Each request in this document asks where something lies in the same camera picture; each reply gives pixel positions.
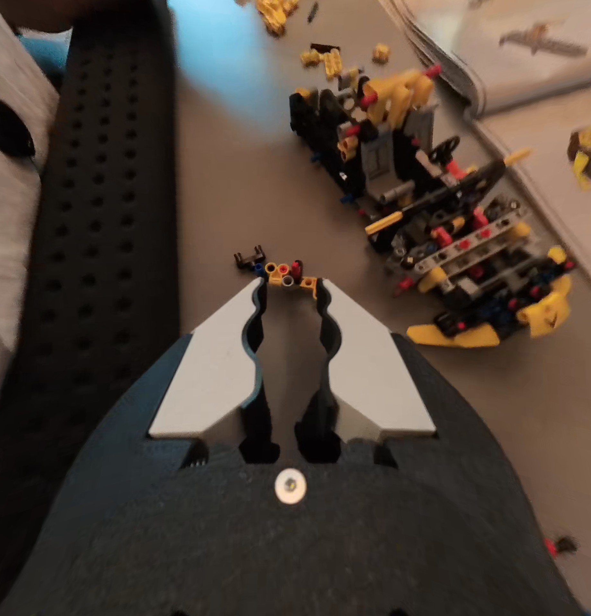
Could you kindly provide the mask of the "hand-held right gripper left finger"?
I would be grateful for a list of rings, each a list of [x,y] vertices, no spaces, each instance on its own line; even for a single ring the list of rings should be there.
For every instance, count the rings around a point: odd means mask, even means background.
[[[153,438],[208,438],[235,427],[268,438],[268,403],[257,351],[267,285],[254,278],[196,327],[149,428]]]

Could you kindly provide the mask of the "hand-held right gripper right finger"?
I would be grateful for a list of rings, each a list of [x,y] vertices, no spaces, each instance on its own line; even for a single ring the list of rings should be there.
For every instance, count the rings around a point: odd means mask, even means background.
[[[343,443],[433,435],[391,330],[326,278],[317,283],[316,307],[327,353],[319,413],[329,431]]]

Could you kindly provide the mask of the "small black lego connector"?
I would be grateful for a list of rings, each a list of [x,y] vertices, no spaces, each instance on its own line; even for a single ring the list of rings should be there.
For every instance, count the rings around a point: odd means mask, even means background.
[[[260,244],[254,246],[253,253],[250,256],[243,256],[241,252],[236,252],[233,257],[239,270],[253,271],[256,265],[266,261],[265,251]]]

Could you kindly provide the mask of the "lego car model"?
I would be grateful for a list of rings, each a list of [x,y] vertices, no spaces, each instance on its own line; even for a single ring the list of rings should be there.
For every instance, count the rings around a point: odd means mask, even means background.
[[[484,204],[519,150],[470,170],[456,164],[460,137],[433,145],[439,65],[371,79],[341,73],[338,91],[298,88],[289,97],[291,130],[303,139],[369,223],[368,242],[397,277],[394,294],[436,295],[444,335],[488,323],[500,342],[526,329],[549,335],[570,315],[574,260],[543,250],[522,204]]]

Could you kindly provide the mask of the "yellow lego panel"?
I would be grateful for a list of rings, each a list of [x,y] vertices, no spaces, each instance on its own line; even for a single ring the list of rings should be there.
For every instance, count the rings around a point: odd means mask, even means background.
[[[497,332],[488,323],[465,329],[454,336],[446,336],[436,325],[415,325],[408,327],[407,337],[423,346],[475,349],[496,347],[500,344]]]

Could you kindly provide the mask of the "scattered small lego pieces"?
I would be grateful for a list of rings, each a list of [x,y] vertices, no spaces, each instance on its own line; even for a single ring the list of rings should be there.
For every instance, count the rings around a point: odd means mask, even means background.
[[[571,535],[562,535],[557,538],[544,538],[544,543],[552,559],[562,555],[575,554],[579,549],[579,543]]]

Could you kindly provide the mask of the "loose yellow lego beams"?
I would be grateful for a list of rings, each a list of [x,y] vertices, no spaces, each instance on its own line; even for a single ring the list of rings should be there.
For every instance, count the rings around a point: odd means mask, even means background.
[[[287,20],[298,11],[301,1],[235,1],[234,3],[240,7],[253,5],[268,36],[280,40],[285,36]],[[386,65],[391,53],[388,44],[379,42],[373,47],[370,59],[377,65]],[[323,64],[328,81],[339,78],[343,73],[342,57],[337,50],[320,54],[308,47],[300,54],[300,62],[304,68]]]

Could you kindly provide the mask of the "lego instruction booklet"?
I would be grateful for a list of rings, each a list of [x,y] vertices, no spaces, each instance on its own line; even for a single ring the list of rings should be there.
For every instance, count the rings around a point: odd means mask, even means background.
[[[381,1],[591,280],[591,1]]]

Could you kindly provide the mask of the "blue chair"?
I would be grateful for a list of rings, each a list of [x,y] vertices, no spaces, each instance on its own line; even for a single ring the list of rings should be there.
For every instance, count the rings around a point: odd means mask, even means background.
[[[19,29],[16,36],[57,92],[60,92],[73,29],[58,33]]]

